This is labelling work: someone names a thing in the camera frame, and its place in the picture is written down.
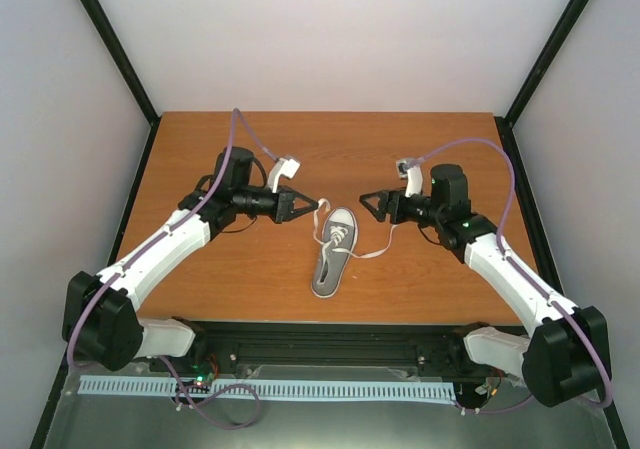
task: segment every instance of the shoelace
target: shoelace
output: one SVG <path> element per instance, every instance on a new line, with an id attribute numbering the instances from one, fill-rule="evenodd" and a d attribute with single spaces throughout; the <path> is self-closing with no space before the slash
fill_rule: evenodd
<path id="1" fill-rule="evenodd" d="M 337 246 L 338 244 L 340 244 L 349 232 L 349 230 L 346 227 L 329 226 L 329 234 L 330 234 L 329 240 L 325 242 L 321 239 L 318 239 L 318 236 L 316 235 L 316 233 L 318 232 L 318 212 L 323 206 L 326 206 L 324 210 L 325 213 L 331 210 L 331 203 L 329 202 L 329 200 L 322 198 L 318 201 L 318 209 L 313 211 L 313 239 L 322 246 L 321 253 L 322 253 L 323 269 L 322 271 L 320 271 L 321 279 L 323 279 L 323 275 L 326 276 L 325 267 L 327 264 L 327 257 L 328 257 L 327 252 L 329 251 L 329 248 L 331 247 L 331 245 Z M 389 247 L 391 247 L 391 241 L 393 240 L 393 231 L 395 230 L 396 227 L 398 226 L 395 224 L 391 226 L 391 230 L 389 231 L 389 242 L 387 243 L 387 246 L 384 249 L 380 249 L 379 251 L 370 252 L 369 254 L 358 255 L 354 252 L 351 252 L 349 249 L 345 249 L 343 247 L 334 247 L 331 250 L 333 252 L 349 254 L 350 256 L 355 257 L 357 259 L 373 259 L 374 257 L 381 256 L 387 251 L 387 249 L 389 249 Z"/>

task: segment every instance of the robotic arm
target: robotic arm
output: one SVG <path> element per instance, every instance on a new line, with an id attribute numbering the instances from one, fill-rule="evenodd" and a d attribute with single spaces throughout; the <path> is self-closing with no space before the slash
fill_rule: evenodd
<path id="1" fill-rule="evenodd" d="M 379 222 L 389 215 L 392 224 L 415 222 L 434 227 L 440 244 L 487 281 L 516 313 L 528 337 L 500 332 L 476 323 L 457 332 L 459 347 L 452 364 L 486 364 L 524 379 L 534 397 L 552 407 L 600 387 L 602 379 L 575 331 L 551 305 L 559 304 L 585 332 L 609 376 L 611 363 L 607 325 L 594 307 L 580 309 L 546 284 L 503 241 L 505 254 L 515 261 L 548 299 L 507 261 L 498 246 L 496 226 L 471 210 L 467 178 L 457 165 L 431 169 L 431 195 L 422 193 L 422 174 L 411 160 L 397 162 L 406 188 L 364 194 L 360 202 Z"/>
<path id="2" fill-rule="evenodd" d="M 233 147 L 213 196 L 191 218 L 172 229 L 203 200 L 207 193 L 204 186 L 212 184 L 223 158 L 224 153 L 221 153 L 214 174 L 202 177 L 162 227 L 130 254 L 95 276 L 79 272 L 71 279 L 62 329 L 64 340 L 69 341 L 80 315 L 96 291 L 115 278 L 79 333 L 76 347 L 80 352 L 112 371 L 123 368 L 135 358 L 158 355 L 186 356 L 194 367 L 202 363 L 208 353 L 205 334 L 196 325 L 179 318 L 138 319 L 136 312 L 144 300 L 169 272 L 212 241 L 236 220 L 238 214 L 246 214 L 252 219 L 267 216 L 280 224 L 318 207 L 316 201 L 280 185 L 282 177 L 293 178 L 300 167 L 298 161 L 290 156 L 279 159 L 267 179 L 251 151 Z M 253 164 L 262 173 L 264 184 L 261 187 L 249 184 Z M 295 208 L 299 199 L 306 202 L 306 206 Z"/>

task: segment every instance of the wooden tabletop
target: wooden tabletop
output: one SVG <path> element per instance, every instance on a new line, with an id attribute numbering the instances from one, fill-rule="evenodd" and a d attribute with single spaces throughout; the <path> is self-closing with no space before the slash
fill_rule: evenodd
<path id="1" fill-rule="evenodd" d="M 246 113 L 277 155 L 302 162 L 288 185 L 332 206 L 347 206 L 359 226 L 357 253 L 384 247 L 390 224 L 378 223 L 358 203 L 367 192 L 400 187 L 395 161 L 418 157 L 462 137 L 498 142 L 491 114 L 476 113 Z M 228 137 L 230 113 L 165 113 L 135 201 L 120 256 L 162 225 L 195 183 L 213 170 Z M 238 126 L 235 145 L 270 160 Z M 460 164 L 469 178 L 473 209 L 498 223 L 508 172 L 489 147 L 466 144 L 423 165 Z M 241 228 L 245 216 L 229 229 Z M 351 259 L 337 294 L 311 292 L 320 246 L 311 215 L 276 225 L 260 218 L 240 234 L 221 234 L 194 253 L 154 290 L 140 315 L 192 320 L 323 321 L 464 324 L 518 323 L 515 314 L 480 276 L 441 247 L 425 242 L 415 224 L 394 234 L 375 259 Z M 506 237 L 533 266 L 522 217 L 514 204 Z"/>

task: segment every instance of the purple cable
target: purple cable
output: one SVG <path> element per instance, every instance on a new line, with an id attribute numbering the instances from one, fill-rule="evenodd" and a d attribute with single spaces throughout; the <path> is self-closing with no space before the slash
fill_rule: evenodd
<path id="1" fill-rule="evenodd" d="M 251 387 L 251 386 L 249 386 L 247 384 L 232 384 L 230 386 L 225 387 L 224 389 L 220 389 L 219 391 L 211 394 L 209 397 L 207 397 L 206 399 L 203 399 L 200 402 L 195 402 L 191 398 L 191 396 L 189 395 L 188 389 L 185 387 L 184 383 L 180 379 L 180 376 L 178 375 L 178 372 L 176 371 L 175 367 L 173 367 L 171 362 L 169 362 L 169 360 L 164 356 L 158 356 L 158 359 L 160 359 L 164 363 L 164 365 L 167 366 L 167 369 L 169 369 L 169 372 L 171 373 L 173 378 L 178 383 L 178 387 L 180 388 L 180 391 L 184 395 L 185 399 L 187 399 L 187 401 L 189 402 L 191 407 L 193 407 L 193 409 L 198 414 L 200 414 L 209 424 L 211 424 L 211 425 L 213 425 L 215 427 L 218 427 L 220 429 L 224 429 L 226 431 L 235 431 L 237 429 L 243 429 L 245 427 L 249 427 L 251 424 L 256 422 L 258 417 L 260 417 L 260 413 L 262 411 L 262 403 L 260 401 L 260 397 L 258 396 L 258 393 L 255 391 L 255 389 L 253 387 Z M 251 417 L 249 419 L 247 419 L 245 422 L 241 422 L 240 424 L 224 424 L 222 422 L 218 422 L 215 419 L 210 418 L 209 416 L 207 416 L 207 414 L 205 414 L 205 412 L 202 409 L 200 409 L 199 406 L 203 406 L 205 404 L 208 404 L 211 401 L 213 401 L 215 398 L 220 396 L 221 394 L 224 394 L 225 392 L 232 391 L 234 389 L 244 389 L 249 394 L 251 394 L 253 396 L 253 398 L 255 399 L 255 401 L 256 401 L 256 405 L 255 405 L 255 409 L 253 410 L 253 414 L 251 414 Z"/>
<path id="2" fill-rule="evenodd" d="M 527 273 L 527 271 L 525 271 L 524 268 L 520 266 L 520 264 L 518 264 L 513 258 L 511 258 L 506 254 L 507 251 L 504 247 L 502 234 L 504 232 L 505 223 L 507 222 L 509 210 L 511 209 L 511 205 L 513 204 L 513 197 L 515 196 L 516 176 L 513 170 L 513 164 L 511 164 L 511 159 L 509 159 L 509 156 L 507 155 L 507 153 L 504 152 L 504 150 L 500 146 L 498 146 L 493 141 L 490 141 L 488 139 L 483 139 L 480 137 L 468 137 L 464 139 L 458 139 L 457 141 L 453 141 L 448 144 L 445 144 L 439 147 L 438 149 L 435 149 L 430 153 L 411 161 L 409 164 L 407 164 L 407 168 L 411 168 L 419 164 L 422 164 L 427 159 L 435 156 L 436 154 L 439 154 L 440 152 L 446 149 L 449 149 L 450 147 L 457 146 L 460 144 L 466 144 L 469 142 L 478 142 L 478 143 L 490 146 L 496 151 L 498 151 L 498 153 L 500 153 L 502 158 L 505 160 L 507 164 L 507 168 L 509 169 L 510 185 L 509 185 L 509 194 L 507 197 L 507 202 L 505 203 L 504 210 L 502 211 L 502 216 L 500 217 L 500 222 L 498 223 L 498 229 L 496 231 L 496 243 L 498 245 L 498 249 L 500 249 L 500 252 L 502 253 L 505 260 L 509 262 L 509 264 L 518 272 L 518 274 L 524 277 L 527 280 L 527 282 L 529 282 L 529 284 L 531 284 L 533 288 L 536 291 L 538 291 L 538 293 L 542 297 L 544 297 L 546 300 L 549 300 L 551 295 L 540 284 L 538 284 L 538 282 L 535 279 L 533 279 L 529 275 L 529 273 Z M 613 402 L 613 384 L 611 383 L 611 379 L 609 379 L 609 375 L 607 374 L 607 371 L 604 367 L 604 364 L 602 363 L 602 360 L 600 359 L 600 356 L 598 356 L 598 353 L 593 347 L 593 344 L 591 344 L 591 341 L 589 341 L 589 338 L 587 337 L 587 335 L 580 328 L 580 326 L 573 320 L 573 318 L 569 315 L 569 313 L 566 312 L 557 302 L 552 301 L 551 306 L 553 306 L 562 315 L 562 317 L 569 323 L 571 328 L 576 332 L 576 334 L 584 344 L 585 349 L 589 353 L 589 356 L 591 356 L 591 359 L 593 359 L 593 362 L 596 365 L 596 368 L 598 369 L 598 373 L 602 378 L 602 383 L 604 384 L 605 397 L 601 402 L 592 401 L 588 397 L 584 397 L 584 396 L 580 396 L 580 399 L 592 405 L 593 407 L 597 407 L 597 408 L 608 407 Z M 491 411 L 491 412 L 481 411 L 480 414 L 483 414 L 483 413 L 484 414 L 489 414 L 489 413 L 503 414 L 504 412 L 509 412 L 512 409 L 517 409 L 522 407 L 524 403 L 528 403 L 529 400 L 532 399 L 532 397 L 533 396 L 530 396 L 529 398 L 525 399 L 522 403 L 516 404 L 511 408 L 500 409 L 499 412 L 498 411 Z"/>
<path id="3" fill-rule="evenodd" d="M 262 151 L 269 156 L 274 162 L 278 160 L 278 157 L 276 155 L 273 154 L 273 152 L 271 152 L 269 150 L 269 148 L 267 146 L 265 146 L 264 144 L 262 144 L 262 141 L 260 140 L 260 138 L 258 137 L 258 135 L 253 131 L 253 129 L 251 129 L 251 126 L 249 125 L 249 123 L 246 121 L 246 119 L 244 118 L 244 116 L 242 115 L 242 113 L 240 112 L 240 109 L 238 109 L 237 107 L 233 110 L 234 113 L 238 114 L 238 118 L 240 119 L 240 122 L 242 122 L 242 125 L 244 126 L 244 128 L 247 130 L 247 132 L 249 133 L 249 135 L 251 136 L 251 138 L 253 139 L 253 142 L 256 143 L 256 145 L 262 149 Z"/>

